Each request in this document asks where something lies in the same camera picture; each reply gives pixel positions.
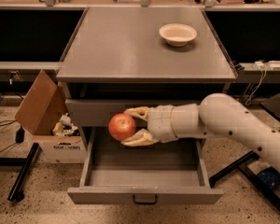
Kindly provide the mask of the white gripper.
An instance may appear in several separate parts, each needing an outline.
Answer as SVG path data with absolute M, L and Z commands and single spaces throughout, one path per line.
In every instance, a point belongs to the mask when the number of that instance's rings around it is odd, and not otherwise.
M 144 147 L 153 145 L 158 141 L 161 143 L 175 141 L 177 137 L 171 124 L 173 108 L 172 105 L 159 105 L 152 109 L 148 106 L 126 109 L 125 114 L 147 121 L 147 130 L 141 129 L 121 143 L 127 147 Z

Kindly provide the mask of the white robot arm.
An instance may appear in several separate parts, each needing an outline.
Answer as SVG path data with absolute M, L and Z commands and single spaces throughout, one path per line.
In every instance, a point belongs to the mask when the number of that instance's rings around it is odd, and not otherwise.
M 280 173 L 280 132 L 261 122 L 227 94 L 215 93 L 200 104 L 129 108 L 145 129 L 121 143 L 128 147 L 168 143 L 181 138 L 226 136 L 256 152 Z

